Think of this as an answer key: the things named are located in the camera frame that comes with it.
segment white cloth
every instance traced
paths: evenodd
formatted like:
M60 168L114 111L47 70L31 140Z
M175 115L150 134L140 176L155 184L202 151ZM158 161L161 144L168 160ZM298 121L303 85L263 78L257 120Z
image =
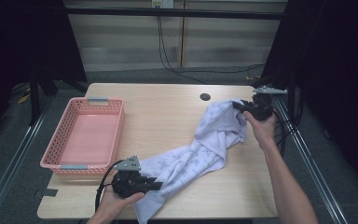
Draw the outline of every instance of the white cloth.
M194 135L194 141L163 154L140 161L141 175L156 177L161 189L149 191L134 205L138 222L147 223L166 200L198 177L221 169L227 149L246 138L245 116L232 107L232 101L208 106Z

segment forearm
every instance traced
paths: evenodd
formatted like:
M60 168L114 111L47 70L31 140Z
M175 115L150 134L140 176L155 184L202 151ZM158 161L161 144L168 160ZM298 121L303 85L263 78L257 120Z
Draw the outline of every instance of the forearm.
M278 215L282 223L318 223L310 200L298 185L273 140L263 146Z

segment human arm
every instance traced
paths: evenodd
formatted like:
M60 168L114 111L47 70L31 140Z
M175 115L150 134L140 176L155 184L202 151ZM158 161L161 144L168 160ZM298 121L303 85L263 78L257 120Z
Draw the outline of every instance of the human arm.
M244 115L251 123L255 138L265 154L281 222L285 224L318 223L309 198L293 177L275 144L275 115L265 121L256 120L246 111Z
M112 186L104 188L103 198L95 214L89 219L88 224L104 224L113 221L118 214L128 205L141 200L145 196L139 192L122 199L113 192Z

